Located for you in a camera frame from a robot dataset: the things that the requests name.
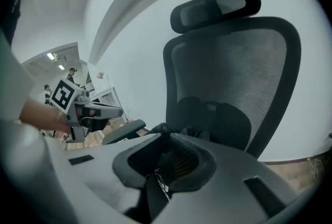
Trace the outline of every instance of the robotic arm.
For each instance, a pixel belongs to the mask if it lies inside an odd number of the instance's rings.
[[[51,103],[67,116],[72,134],[72,140],[67,140],[67,143],[84,142],[88,133],[104,129],[109,119],[123,114],[122,108],[92,102],[89,91],[79,88],[67,79],[60,80]],[[78,107],[82,108],[80,119],[76,114]]]

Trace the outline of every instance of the headrest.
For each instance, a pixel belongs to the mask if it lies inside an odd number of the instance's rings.
[[[226,20],[243,18],[260,10],[260,0],[191,0],[171,13],[171,27],[186,33]]]

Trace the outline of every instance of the white table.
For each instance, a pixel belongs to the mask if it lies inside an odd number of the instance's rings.
[[[113,86],[91,91],[90,100],[94,101],[96,99],[98,99],[101,103],[122,108]],[[122,119],[125,123],[128,122],[125,112],[123,112]]]

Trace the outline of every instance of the chair armrest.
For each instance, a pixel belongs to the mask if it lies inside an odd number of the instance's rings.
[[[111,134],[105,136],[103,139],[103,145],[112,144],[128,137],[130,139],[139,137],[136,132],[144,127],[145,122],[140,119],[127,123],[117,130],[114,130]]]

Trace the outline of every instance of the floor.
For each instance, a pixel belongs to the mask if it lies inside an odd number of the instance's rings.
[[[115,120],[110,120],[110,125],[106,126],[103,130],[104,135],[109,135],[115,129],[124,125],[122,118],[117,118]],[[146,131],[138,131],[140,136],[144,136]],[[56,138],[61,138],[63,136],[62,132],[56,133]],[[85,142],[83,143],[71,143],[67,144],[65,142],[61,143],[64,150],[73,150],[79,148],[90,148],[102,145],[103,136],[98,132],[90,133]],[[300,161],[290,164],[277,164],[271,165],[266,164],[266,166],[283,178],[288,184],[300,195],[307,189],[313,187],[315,184],[319,183],[325,173],[325,168],[327,168],[329,161],[327,155],[322,155],[315,160]]]

